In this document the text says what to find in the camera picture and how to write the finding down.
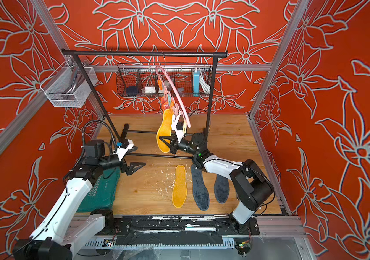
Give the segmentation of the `yellow insole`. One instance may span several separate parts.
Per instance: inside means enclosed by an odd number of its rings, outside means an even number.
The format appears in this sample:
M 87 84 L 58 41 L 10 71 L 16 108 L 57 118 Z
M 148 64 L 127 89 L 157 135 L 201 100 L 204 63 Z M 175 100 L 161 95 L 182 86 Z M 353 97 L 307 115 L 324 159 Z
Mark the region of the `yellow insole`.
M 187 199 L 186 173 L 187 170 L 184 165 L 178 165 L 175 169 L 175 183 L 172 192 L 172 202 L 175 208 L 181 208 Z
M 168 153 L 170 148 L 160 139 L 160 137 L 170 137 L 171 136 L 171 124 L 173 111 L 171 109 L 166 109 L 163 112 L 162 123 L 156 134 L 157 146 L 163 153 Z

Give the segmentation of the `red insole front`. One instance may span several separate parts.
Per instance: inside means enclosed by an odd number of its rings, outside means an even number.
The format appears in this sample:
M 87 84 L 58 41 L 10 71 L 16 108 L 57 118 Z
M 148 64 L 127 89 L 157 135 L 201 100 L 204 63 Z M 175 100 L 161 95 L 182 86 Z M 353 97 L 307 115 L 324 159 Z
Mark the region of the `red insole front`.
M 161 108 L 162 111 L 170 108 L 170 101 L 166 97 L 161 98 Z

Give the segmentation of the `yellow insole front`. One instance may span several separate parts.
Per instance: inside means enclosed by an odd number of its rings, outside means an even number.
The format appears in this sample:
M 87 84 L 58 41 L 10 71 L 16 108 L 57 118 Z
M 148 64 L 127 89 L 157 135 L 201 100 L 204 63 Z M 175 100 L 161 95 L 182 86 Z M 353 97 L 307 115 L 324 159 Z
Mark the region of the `yellow insole front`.
M 172 192 L 172 202 L 175 208 L 181 208 L 187 199 L 186 173 L 187 170 L 184 165 L 178 165 L 175 169 L 175 183 Z

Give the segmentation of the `pink clip hanger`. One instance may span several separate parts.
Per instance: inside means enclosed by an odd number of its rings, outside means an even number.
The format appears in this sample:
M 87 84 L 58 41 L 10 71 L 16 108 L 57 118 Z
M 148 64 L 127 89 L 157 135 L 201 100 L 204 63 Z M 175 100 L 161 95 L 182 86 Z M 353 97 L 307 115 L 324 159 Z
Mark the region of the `pink clip hanger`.
M 163 97 L 170 101 L 170 108 L 173 110 L 174 116 L 172 119 L 172 129 L 174 123 L 184 121 L 187 123 L 187 130 L 191 128 L 190 119 L 186 111 L 185 105 L 179 95 L 179 91 L 173 83 L 171 77 L 161 66 L 156 66 L 155 73 L 159 91 L 163 93 Z

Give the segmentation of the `dark grey insole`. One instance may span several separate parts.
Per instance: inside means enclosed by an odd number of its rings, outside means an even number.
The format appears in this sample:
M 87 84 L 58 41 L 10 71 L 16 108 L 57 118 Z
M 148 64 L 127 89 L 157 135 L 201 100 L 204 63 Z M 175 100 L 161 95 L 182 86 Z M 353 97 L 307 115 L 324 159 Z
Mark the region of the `dark grey insole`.
M 229 193 L 229 180 L 226 177 L 217 175 L 214 184 L 214 194 L 217 202 L 220 204 L 224 204 L 228 200 Z
M 210 202 L 209 192 L 205 186 L 202 171 L 194 164 L 191 166 L 191 177 L 194 201 L 200 210 L 207 211 Z

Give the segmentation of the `dark grey insole front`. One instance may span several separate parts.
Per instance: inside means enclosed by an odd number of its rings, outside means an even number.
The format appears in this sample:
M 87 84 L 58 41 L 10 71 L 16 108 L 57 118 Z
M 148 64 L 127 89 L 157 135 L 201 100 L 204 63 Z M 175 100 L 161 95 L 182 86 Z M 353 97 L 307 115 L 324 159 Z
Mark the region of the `dark grey insole front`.
M 217 175 L 214 184 L 214 194 L 217 202 L 220 204 L 224 204 L 228 200 L 229 193 L 229 180 L 226 177 Z

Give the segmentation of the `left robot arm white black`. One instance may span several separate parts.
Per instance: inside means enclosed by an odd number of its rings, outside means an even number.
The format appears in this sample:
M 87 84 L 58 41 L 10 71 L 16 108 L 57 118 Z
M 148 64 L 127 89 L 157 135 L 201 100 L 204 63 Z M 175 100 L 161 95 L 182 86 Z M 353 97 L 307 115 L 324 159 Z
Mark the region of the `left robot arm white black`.
M 145 166 L 138 162 L 126 164 L 124 157 L 135 150 L 137 147 L 130 139 L 117 143 L 108 156 L 103 140 L 84 143 L 77 163 L 64 177 L 64 191 L 30 237 L 15 244 L 12 250 L 14 259 L 71 260 L 95 234 L 111 228 L 111 210 L 96 209 L 75 231 L 67 234 L 79 206 L 105 170 L 120 169 L 132 175 Z

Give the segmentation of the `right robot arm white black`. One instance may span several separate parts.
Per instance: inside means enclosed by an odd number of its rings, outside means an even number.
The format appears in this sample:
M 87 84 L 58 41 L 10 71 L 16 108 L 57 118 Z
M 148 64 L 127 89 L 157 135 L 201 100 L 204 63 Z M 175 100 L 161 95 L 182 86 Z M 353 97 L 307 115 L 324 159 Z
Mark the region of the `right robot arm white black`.
M 231 221 L 235 224 L 246 224 L 260 207 L 266 206 L 266 200 L 275 195 L 273 185 L 255 161 L 235 162 L 214 155 L 208 150 L 208 138 L 203 133 L 193 134 L 190 140 L 173 136 L 157 139 L 172 154 L 183 151 L 192 155 L 196 169 L 232 181 L 239 198 L 239 204 L 231 214 Z

